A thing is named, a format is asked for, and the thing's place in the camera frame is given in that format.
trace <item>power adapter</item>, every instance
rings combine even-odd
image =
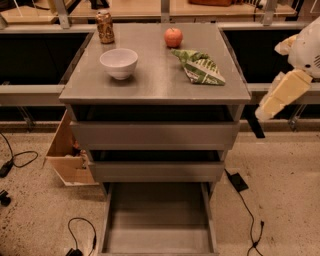
[[[74,250],[71,248],[66,254],[66,256],[83,256],[83,254],[79,249]]]
[[[10,172],[12,166],[13,166],[13,158],[10,161],[6,162],[4,165],[2,165],[0,169],[0,178],[6,177]]]
[[[237,192],[241,192],[249,188],[247,183],[243,180],[243,178],[240,176],[239,173],[235,173],[231,175],[230,173],[228,173],[227,170],[225,170],[225,172],[228,176],[228,179],[230,180],[235,190],[237,190]]]

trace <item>red apple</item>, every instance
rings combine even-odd
[[[178,47],[181,44],[183,35],[178,28],[168,28],[164,33],[164,40],[168,47]]]

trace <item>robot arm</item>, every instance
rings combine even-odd
[[[320,17],[298,35],[280,42],[275,51],[288,55],[294,69],[287,74],[280,73],[262,98],[255,113],[262,121],[273,118],[308,91],[313,78],[320,78]]]

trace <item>green snack bag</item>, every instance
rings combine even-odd
[[[217,65],[206,53],[193,50],[171,49],[177,56],[184,71],[193,84],[224,85],[225,79],[220,75]]]

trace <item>drawer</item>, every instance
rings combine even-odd
[[[224,163],[216,151],[91,151],[96,182],[216,182]]]
[[[100,256],[218,255],[202,183],[108,184],[102,233]]]
[[[236,139],[239,122],[72,122],[85,149],[226,150]]]

